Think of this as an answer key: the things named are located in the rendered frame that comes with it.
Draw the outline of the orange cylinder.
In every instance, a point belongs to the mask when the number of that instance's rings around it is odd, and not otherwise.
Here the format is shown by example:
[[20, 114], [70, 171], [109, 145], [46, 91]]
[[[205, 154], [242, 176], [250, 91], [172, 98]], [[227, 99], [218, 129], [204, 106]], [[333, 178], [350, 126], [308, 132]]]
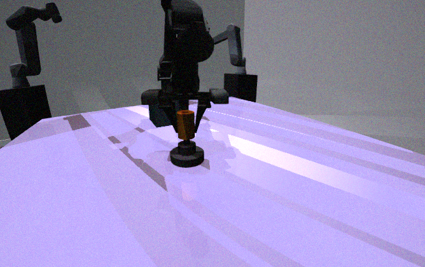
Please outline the orange cylinder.
[[178, 138], [190, 140], [195, 138], [195, 112], [183, 110], [177, 112]]

